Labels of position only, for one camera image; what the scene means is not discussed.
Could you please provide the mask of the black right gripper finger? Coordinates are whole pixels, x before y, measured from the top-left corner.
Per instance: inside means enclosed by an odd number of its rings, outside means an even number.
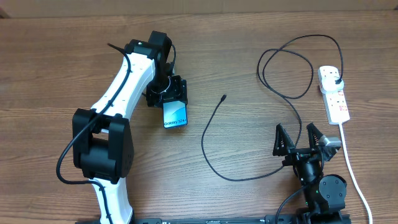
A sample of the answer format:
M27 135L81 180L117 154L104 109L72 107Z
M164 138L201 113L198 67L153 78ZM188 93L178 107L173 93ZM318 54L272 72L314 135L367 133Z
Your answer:
M325 145L322 139L323 134L313 123L307 125L307 132L308 132L308 141L311 148L316 148L318 146Z
M286 156L292 149L295 149L295 144L287 134L286 130L279 123L276 126L273 156Z

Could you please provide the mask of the blue Samsung Galaxy smartphone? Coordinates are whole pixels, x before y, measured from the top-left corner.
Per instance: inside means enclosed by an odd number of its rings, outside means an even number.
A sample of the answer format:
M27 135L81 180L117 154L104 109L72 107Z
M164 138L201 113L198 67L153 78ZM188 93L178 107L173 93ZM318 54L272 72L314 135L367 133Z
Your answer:
M163 104L164 128L176 128L188 123L187 106L184 102L173 101Z

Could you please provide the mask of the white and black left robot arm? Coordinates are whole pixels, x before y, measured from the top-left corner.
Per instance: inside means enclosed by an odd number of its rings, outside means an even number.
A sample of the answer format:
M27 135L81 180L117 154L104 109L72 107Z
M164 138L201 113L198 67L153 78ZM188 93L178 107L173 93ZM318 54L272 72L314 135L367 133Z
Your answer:
M105 94L88 110L77 109L72 119L73 163L83 184L91 184L101 211L97 223L134 223L126 177L134 159L130 119L139 98L163 111L164 128L185 126L187 82L168 62L175 46L167 34L152 31L147 42L132 39L123 48L123 63Z

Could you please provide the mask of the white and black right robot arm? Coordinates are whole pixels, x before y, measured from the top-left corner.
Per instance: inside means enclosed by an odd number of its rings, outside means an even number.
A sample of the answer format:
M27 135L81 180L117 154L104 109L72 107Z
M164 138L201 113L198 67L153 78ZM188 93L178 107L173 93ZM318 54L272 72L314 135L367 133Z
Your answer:
M338 137L327 137L313 123L307 125L309 147L297 148L281 124L276 126L273 156L283 156L283 166L295 168L306 207L296 210L294 223L349 223L343 216L346 186L344 178L325 175L324 165L341 148Z

